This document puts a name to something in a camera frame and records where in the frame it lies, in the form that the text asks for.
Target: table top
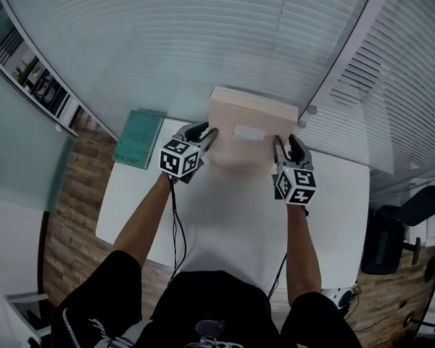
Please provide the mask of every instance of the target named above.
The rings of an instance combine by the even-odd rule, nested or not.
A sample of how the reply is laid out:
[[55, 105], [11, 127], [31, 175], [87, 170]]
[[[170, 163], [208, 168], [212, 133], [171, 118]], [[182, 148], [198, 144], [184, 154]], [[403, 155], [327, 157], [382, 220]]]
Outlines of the table top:
[[[165, 120], [147, 170], [115, 163], [105, 192], [96, 235], [113, 243], [138, 203], [156, 181], [158, 149], [186, 123]], [[369, 200], [369, 169], [312, 152], [318, 190], [307, 207], [323, 288], [352, 286], [363, 252]], [[245, 176], [204, 166], [189, 185], [175, 186], [188, 254], [185, 270], [226, 270], [263, 290], [272, 286], [286, 252], [286, 208], [274, 199], [272, 178]], [[171, 198], [148, 259], [173, 266]], [[183, 244], [178, 236], [178, 254]], [[279, 285], [286, 285], [283, 270]]]

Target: white label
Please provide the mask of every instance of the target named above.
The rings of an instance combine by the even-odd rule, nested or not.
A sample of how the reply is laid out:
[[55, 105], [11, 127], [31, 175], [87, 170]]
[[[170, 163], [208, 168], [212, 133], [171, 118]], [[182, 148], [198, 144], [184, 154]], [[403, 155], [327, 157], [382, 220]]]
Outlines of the white label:
[[266, 135], [263, 129], [250, 128], [244, 125], [235, 125], [233, 136], [236, 138], [249, 139], [250, 141], [262, 142]]

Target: chair seat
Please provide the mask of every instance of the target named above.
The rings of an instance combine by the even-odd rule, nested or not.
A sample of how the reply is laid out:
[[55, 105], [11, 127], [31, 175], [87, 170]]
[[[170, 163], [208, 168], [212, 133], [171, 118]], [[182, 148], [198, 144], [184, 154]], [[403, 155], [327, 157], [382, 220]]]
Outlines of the chair seat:
[[405, 240], [403, 224], [397, 220], [371, 215], [365, 235], [361, 271], [369, 275], [395, 273]]

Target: green book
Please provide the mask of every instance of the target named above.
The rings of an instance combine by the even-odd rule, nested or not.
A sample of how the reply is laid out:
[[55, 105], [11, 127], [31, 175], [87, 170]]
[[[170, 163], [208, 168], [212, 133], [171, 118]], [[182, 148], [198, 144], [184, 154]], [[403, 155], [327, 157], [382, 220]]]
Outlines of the green book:
[[117, 143], [113, 160], [147, 169], [160, 133], [164, 113], [131, 111]]

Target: fiducial marker cube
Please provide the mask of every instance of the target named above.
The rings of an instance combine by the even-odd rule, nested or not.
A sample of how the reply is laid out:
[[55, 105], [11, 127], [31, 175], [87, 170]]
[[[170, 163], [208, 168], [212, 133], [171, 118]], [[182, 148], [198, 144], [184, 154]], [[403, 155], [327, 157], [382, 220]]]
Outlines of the fiducial marker cube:
[[285, 203], [306, 206], [312, 201], [316, 192], [313, 171], [279, 166], [277, 173], [275, 186]]
[[183, 177], [198, 168], [200, 148], [172, 138], [159, 150], [160, 170], [175, 177]]

